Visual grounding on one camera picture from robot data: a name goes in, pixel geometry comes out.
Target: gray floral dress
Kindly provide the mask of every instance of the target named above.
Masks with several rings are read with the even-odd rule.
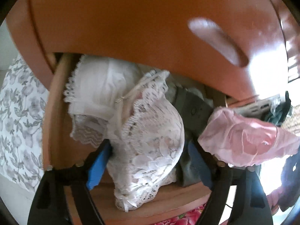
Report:
[[[0,91],[0,174],[35,192],[43,176],[42,124],[48,90],[20,55]]]

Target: floral fabric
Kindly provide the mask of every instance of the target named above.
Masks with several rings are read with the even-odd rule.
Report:
[[[181,214],[180,216],[159,223],[155,223],[153,225],[195,225],[201,213],[203,212],[204,207],[205,204],[187,213]]]
[[[300,105],[293,108],[293,115],[286,118],[281,126],[283,129],[300,136]]]
[[[35,192],[43,176],[42,123],[47,89],[20,55],[0,91],[0,173]]]

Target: white lace bra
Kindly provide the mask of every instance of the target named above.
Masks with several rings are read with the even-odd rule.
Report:
[[[160,186],[175,179],[171,171],[183,150],[184,127],[164,95],[168,75],[147,73],[118,100],[107,125],[113,147],[107,169],[115,183],[116,206],[126,212],[152,200]]]

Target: white lace fabric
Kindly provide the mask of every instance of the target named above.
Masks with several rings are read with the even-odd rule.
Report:
[[[113,147],[107,169],[115,183],[116,206],[126,212],[176,180],[172,170],[183,150],[184,127],[164,95],[168,76],[168,71],[147,73],[119,100],[107,125]]]
[[[115,113],[116,99],[127,94],[141,77],[133,63],[82,56],[64,91],[73,123],[70,136],[98,147],[106,135],[107,121]]]

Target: red floral rug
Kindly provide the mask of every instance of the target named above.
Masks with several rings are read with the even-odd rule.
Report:
[[[203,212],[204,207],[205,204],[188,211],[187,213],[181,214],[180,216],[155,223],[153,225],[195,225],[201,213]]]

